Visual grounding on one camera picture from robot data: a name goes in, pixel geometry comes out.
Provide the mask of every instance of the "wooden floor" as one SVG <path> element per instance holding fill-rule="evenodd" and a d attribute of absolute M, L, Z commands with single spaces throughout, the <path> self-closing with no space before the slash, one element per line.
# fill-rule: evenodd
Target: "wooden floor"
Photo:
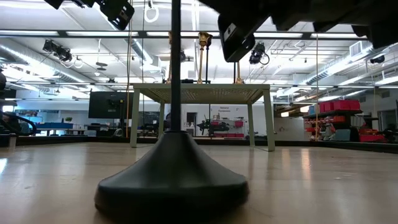
<path fill-rule="evenodd" d="M 398 222 L 398 155 L 327 148 L 202 146 L 245 175 L 250 199 L 218 223 Z M 149 147 L 76 143 L 0 152 L 0 223 L 111 223 L 93 202 L 97 183 Z"/>

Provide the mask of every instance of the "window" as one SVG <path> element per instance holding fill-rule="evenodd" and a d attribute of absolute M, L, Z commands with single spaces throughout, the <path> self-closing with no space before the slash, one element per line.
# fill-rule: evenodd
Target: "window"
<path fill-rule="evenodd" d="M 390 97 L 390 91 L 385 91 L 381 93 L 381 98 L 387 98 Z"/>
<path fill-rule="evenodd" d="M 360 102 L 360 103 L 366 102 L 366 96 L 361 96 L 361 97 L 359 97 L 359 102 Z"/>

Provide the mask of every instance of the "white table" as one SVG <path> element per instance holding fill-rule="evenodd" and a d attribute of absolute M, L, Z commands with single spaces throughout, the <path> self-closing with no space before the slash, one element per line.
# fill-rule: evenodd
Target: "white table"
<path fill-rule="evenodd" d="M 159 136 L 163 134 L 164 105 L 171 103 L 171 85 L 159 83 L 135 83 L 132 102 L 132 127 L 138 126 L 139 96 L 148 96 L 160 103 Z M 250 146 L 254 146 L 252 104 L 264 97 L 268 150 L 275 151 L 274 125 L 271 96 L 267 84 L 181 84 L 181 104 L 247 105 L 249 115 Z M 137 129 L 131 129 L 131 147 L 137 147 Z"/>

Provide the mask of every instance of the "brass pole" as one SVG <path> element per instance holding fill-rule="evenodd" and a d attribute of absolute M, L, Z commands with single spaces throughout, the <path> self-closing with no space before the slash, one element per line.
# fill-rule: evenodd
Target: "brass pole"
<path fill-rule="evenodd" d="M 238 75 L 236 77 L 235 84 L 243 84 L 243 80 L 241 79 L 241 66 L 240 66 L 239 62 L 237 62 L 237 64 L 238 64 Z"/>
<path fill-rule="evenodd" d="M 202 84 L 203 81 L 201 79 L 201 68 L 203 63 L 203 50 L 205 49 L 205 46 L 207 45 L 207 42 L 209 41 L 211 35 L 206 32 L 200 32 L 198 36 L 199 36 L 199 45 L 200 45 L 200 64 L 199 64 L 198 84 Z"/>
<path fill-rule="evenodd" d="M 172 45 L 172 33 L 169 31 L 169 44 Z M 169 77 L 166 80 L 167 84 L 171 84 L 172 82 L 172 52 L 170 51 L 170 65 L 169 65 Z"/>

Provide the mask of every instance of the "perforated tabletop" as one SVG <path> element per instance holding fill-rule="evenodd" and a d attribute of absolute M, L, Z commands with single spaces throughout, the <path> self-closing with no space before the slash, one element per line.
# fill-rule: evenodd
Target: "perforated tabletop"
<path fill-rule="evenodd" d="M 156 102 L 171 103 L 171 85 L 156 83 L 132 84 L 135 90 Z M 269 90 L 267 84 L 181 84 L 183 104 L 248 104 L 255 103 Z"/>

